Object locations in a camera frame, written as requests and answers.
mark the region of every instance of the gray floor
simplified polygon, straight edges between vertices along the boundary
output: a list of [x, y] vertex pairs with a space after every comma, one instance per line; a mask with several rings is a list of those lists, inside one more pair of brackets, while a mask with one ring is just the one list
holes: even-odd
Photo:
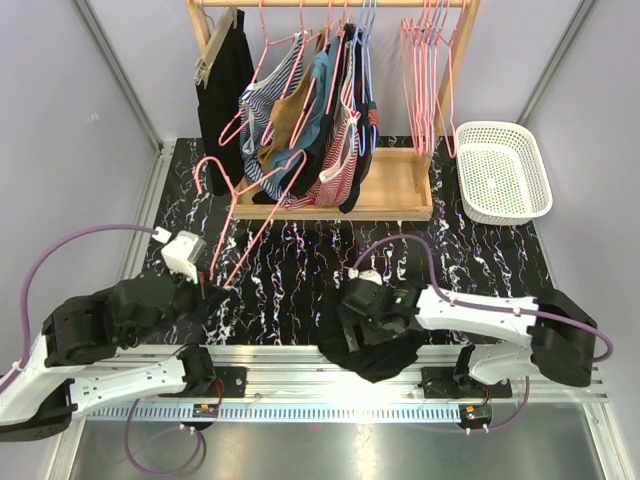
[[[501, 408], [508, 416], [513, 407]], [[167, 427], [137, 423], [132, 448]], [[602, 479], [586, 420], [575, 405], [531, 405], [512, 427], [467, 437], [420, 425], [219, 423], [205, 431], [203, 465], [180, 478], [202, 480], [413, 480], [413, 479]], [[124, 425], [87, 423], [71, 478], [150, 478], [124, 457]], [[188, 458], [194, 440], [176, 432], [137, 458], [154, 469], [171, 469]]]

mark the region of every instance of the gray wall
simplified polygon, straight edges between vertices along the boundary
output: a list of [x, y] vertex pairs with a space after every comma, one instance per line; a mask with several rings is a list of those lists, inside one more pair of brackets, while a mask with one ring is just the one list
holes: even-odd
[[[0, 372], [21, 353], [20, 282], [54, 240], [131, 222], [153, 151], [69, 0], [0, 2]], [[126, 235], [80, 240], [33, 284], [32, 328], [112, 283]], [[44, 478], [54, 441], [0, 444], [3, 480]]]
[[618, 425], [640, 473], [638, 108], [640, 2], [603, 0], [554, 79], [530, 128], [554, 205], [538, 222], [560, 288], [616, 346], [602, 364]]
[[[333, 17], [341, 9], [335, 1]], [[467, 58], [456, 90], [456, 123], [469, 120], [515, 121], [540, 72], [568, 23], [578, 0], [482, 0]], [[198, 59], [185, 0], [91, 0], [133, 87], [164, 139], [199, 137], [194, 65]], [[264, 46], [257, 8], [248, 8], [246, 28], [254, 63]], [[352, 9], [357, 19], [358, 9]], [[220, 9], [207, 12], [214, 20]], [[408, 135], [401, 82], [399, 25], [419, 9], [381, 8], [373, 39], [373, 79], [385, 135]], [[298, 30], [296, 8], [266, 8], [273, 40]], [[326, 9], [306, 8], [305, 26], [325, 25]], [[457, 15], [450, 16], [449, 30]], [[445, 67], [446, 51], [440, 52]], [[283, 56], [274, 47], [267, 55], [269, 72]]]

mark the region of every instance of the metal beam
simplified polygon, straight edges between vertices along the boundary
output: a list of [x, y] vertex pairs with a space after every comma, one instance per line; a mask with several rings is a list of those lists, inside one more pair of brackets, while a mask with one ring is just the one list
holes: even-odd
[[556, 45], [551, 58], [547, 62], [547, 65], [544, 67], [542, 71], [542, 75], [538, 79], [536, 86], [533, 88], [531, 95], [529, 95], [529, 99], [525, 104], [524, 109], [520, 113], [518, 117], [518, 123], [520, 125], [526, 126], [531, 119], [531, 115], [538, 107], [540, 100], [544, 96], [544, 93], [547, 91], [551, 80], [556, 75], [558, 69], [564, 62], [564, 59], [567, 56], [567, 53], [575, 43], [578, 34], [582, 30], [582, 27], [586, 24], [591, 12], [593, 12], [595, 6], [599, 3], [600, 0], [582, 0], [580, 5], [576, 8], [576, 11], [573, 14], [573, 17], [569, 21], [567, 28], [565, 29], [558, 45]]
[[151, 120], [149, 119], [149, 116], [144, 111], [144, 108], [142, 107], [138, 96], [133, 90], [133, 87], [131, 86], [127, 75], [125, 74], [122, 65], [120, 65], [120, 62], [116, 57], [113, 47], [109, 43], [109, 39], [107, 38], [104, 30], [102, 29], [102, 26], [100, 25], [98, 17], [89, 4], [89, 0], [71, 0], [71, 4], [78, 12], [82, 23], [84, 23], [85, 27], [87, 28], [91, 39], [98, 49], [98, 52], [100, 52], [100, 55], [104, 59], [107, 68], [113, 75], [113, 79], [115, 80], [116, 85], [118, 85], [120, 91], [129, 104], [129, 107], [131, 107], [133, 115], [136, 117], [138, 123], [147, 135], [147, 138], [149, 139], [149, 142], [151, 143], [154, 151], [156, 152], [156, 154], [159, 154], [160, 149], [162, 148], [162, 139], [158, 135], [158, 132], [156, 132], [153, 123], [151, 123]]

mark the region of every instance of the black garment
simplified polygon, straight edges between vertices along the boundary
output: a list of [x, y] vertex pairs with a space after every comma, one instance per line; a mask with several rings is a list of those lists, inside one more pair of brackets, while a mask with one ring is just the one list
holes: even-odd
[[[229, 29], [209, 75], [207, 88], [204, 82], [196, 85], [198, 94], [198, 118], [202, 142], [207, 156], [217, 157], [234, 186], [244, 176], [244, 165], [240, 157], [240, 136], [236, 135], [226, 146], [218, 143], [220, 133], [238, 113], [238, 99], [253, 78], [253, 62], [247, 37], [243, 31], [244, 12], [238, 10], [238, 22]], [[238, 118], [228, 130], [235, 132], [240, 127]], [[211, 192], [224, 195], [229, 188], [215, 164], [207, 168], [211, 177]]]
[[[358, 120], [358, 135], [360, 135], [360, 142], [364, 142], [364, 153], [360, 155], [358, 151], [358, 160], [356, 161], [356, 169], [353, 172], [353, 180], [351, 182], [351, 190], [349, 191], [349, 197], [338, 208], [342, 213], [349, 213], [356, 206], [356, 202], [360, 197], [360, 184], [369, 173], [369, 166], [371, 165], [371, 132], [369, 130], [369, 99], [367, 98], [368, 87], [366, 72], [362, 75], [362, 62], [364, 61], [362, 55], [362, 45], [359, 43], [356, 46], [356, 58], [355, 58], [355, 73], [356, 73], [356, 110], [360, 112], [360, 119]], [[362, 101], [362, 89], [365, 88], [365, 101]]]
[[427, 338], [424, 332], [410, 331], [402, 337], [349, 353], [341, 315], [356, 314], [340, 305], [338, 290], [325, 290], [320, 305], [318, 349], [330, 362], [373, 383], [393, 378], [415, 362], [417, 351]]
[[[292, 195], [298, 198], [303, 197], [309, 191], [309, 189], [318, 179], [320, 172], [322, 171], [322, 164], [327, 154], [329, 136], [331, 135], [331, 131], [333, 130], [333, 117], [335, 115], [336, 107], [338, 106], [340, 90], [342, 89], [343, 84], [343, 76], [345, 73], [345, 65], [343, 60], [346, 56], [344, 52], [344, 49], [347, 48], [346, 43], [347, 42], [345, 41], [342, 46], [340, 62], [338, 62], [338, 71], [336, 72], [338, 80], [336, 81], [333, 95], [330, 99], [331, 106], [329, 107], [329, 113], [327, 115], [323, 115], [320, 119], [320, 132], [318, 133], [318, 136], [313, 141], [313, 143], [304, 150], [307, 154], [307, 163], [304, 165], [304, 167], [300, 171], [300, 174], [298, 175], [298, 178], [296, 178], [296, 181], [291, 186], [291, 190], [289, 190]], [[287, 174], [282, 177], [280, 186], [283, 189], [287, 188], [287, 185], [289, 185], [289, 182], [291, 181], [297, 170], [298, 164], [296, 163], [293, 167], [291, 167]], [[252, 200], [256, 205], [276, 204], [276, 201], [269, 197], [269, 195], [267, 195], [267, 193], [264, 191], [256, 193], [253, 196]]]

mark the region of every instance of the brown shirt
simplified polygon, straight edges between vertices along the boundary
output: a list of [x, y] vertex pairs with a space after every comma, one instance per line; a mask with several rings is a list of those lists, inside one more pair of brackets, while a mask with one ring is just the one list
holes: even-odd
[[[314, 56], [322, 51], [326, 35], [326, 29], [320, 33], [320, 36], [316, 40], [316, 48], [313, 52]], [[293, 93], [288, 97], [276, 100], [273, 105], [270, 116], [273, 122], [273, 138], [271, 143], [258, 150], [258, 160], [265, 172], [269, 171], [273, 155], [289, 147], [293, 130], [296, 128], [298, 118], [300, 118], [300, 114], [302, 113], [302, 107], [304, 107], [304, 101], [307, 98], [310, 86], [311, 64], [307, 66], [300, 83]]]

